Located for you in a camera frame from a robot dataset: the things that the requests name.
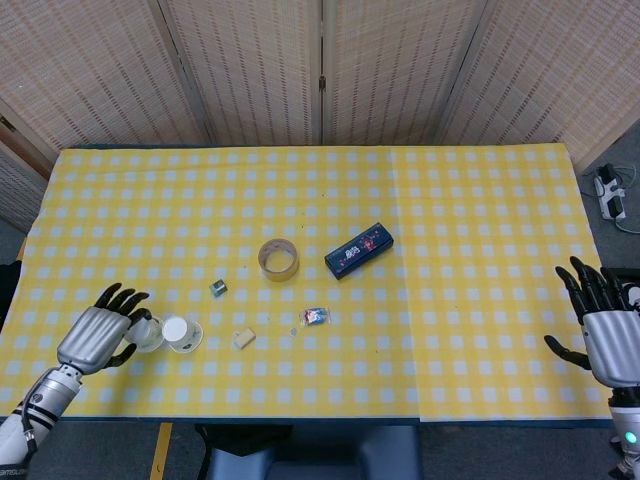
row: candy wrapper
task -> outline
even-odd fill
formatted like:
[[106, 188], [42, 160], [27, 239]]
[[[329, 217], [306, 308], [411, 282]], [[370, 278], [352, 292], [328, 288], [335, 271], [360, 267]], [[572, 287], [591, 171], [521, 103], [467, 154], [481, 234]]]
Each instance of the candy wrapper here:
[[300, 324], [304, 327], [331, 323], [331, 315], [328, 308], [307, 308], [300, 313]]

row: white cup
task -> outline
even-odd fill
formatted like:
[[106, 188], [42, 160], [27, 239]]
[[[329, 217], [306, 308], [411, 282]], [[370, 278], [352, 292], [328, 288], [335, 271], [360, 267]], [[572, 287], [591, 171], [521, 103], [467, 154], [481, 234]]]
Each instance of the white cup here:
[[156, 317], [152, 317], [148, 321], [142, 319], [129, 329], [124, 338], [129, 343], [137, 344], [138, 352], [153, 352], [164, 342], [162, 324]]
[[202, 341], [202, 327], [198, 322], [172, 316], [162, 322], [162, 336], [174, 352], [193, 352]]

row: tape roll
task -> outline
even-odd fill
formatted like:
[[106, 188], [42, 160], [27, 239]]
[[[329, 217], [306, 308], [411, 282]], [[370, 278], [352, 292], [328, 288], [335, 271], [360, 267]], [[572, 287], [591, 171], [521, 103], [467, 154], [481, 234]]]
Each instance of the tape roll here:
[[[284, 270], [274, 271], [267, 268], [267, 259], [269, 255], [274, 252], [281, 251], [287, 252], [291, 255], [291, 264]], [[264, 276], [273, 282], [284, 282], [293, 277], [293, 274], [298, 271], [300, 261], [298, 260], [298, 251], [293, 243], [284, 238], [274, 238], [260, 247], [258, 252], [258, 263], [264, 273]]]

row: robotic arm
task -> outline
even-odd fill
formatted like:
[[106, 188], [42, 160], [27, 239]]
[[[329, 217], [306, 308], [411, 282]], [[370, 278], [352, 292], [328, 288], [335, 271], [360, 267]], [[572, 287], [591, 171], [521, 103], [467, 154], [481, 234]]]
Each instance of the robotic arm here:
[[606, 268], [600, 273], [576, 257], [570, 262], [580, 283], [562, 267], [556, 273], [569, 292], [587, 354], [563, 347], [551, 335], [544, 340], [560, 358], [591, 370], [613, 389], [609, 410], [623, 460], [609, 475], [640, 480], [640, 307], [629, 303], [620, 280]]
[[149, 294], [125, 289], [112, 298], [121, 286], [111, 285], [80, 315], [58, 346], [60, 365], [46, 370], [0, 425], [0, 477], [26, 478], [31, 457], [80, 391], [83, 375], [119, 367], [135, 352], [130, 344], [113, 355], [127, 330], [151, 319], [146, 308], [134, 311]]

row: power plug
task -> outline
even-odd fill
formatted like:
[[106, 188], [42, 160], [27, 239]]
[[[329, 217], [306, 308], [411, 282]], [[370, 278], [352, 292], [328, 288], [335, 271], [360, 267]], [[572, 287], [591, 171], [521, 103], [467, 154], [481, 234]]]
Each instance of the power plug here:
[[622, 205], [624, 188], [618, 183], [613, 165], [607, 163], [605, 166], [598, 168], [593, 182], [596, 187], [602, 217], [605, 220], [627, 218]]

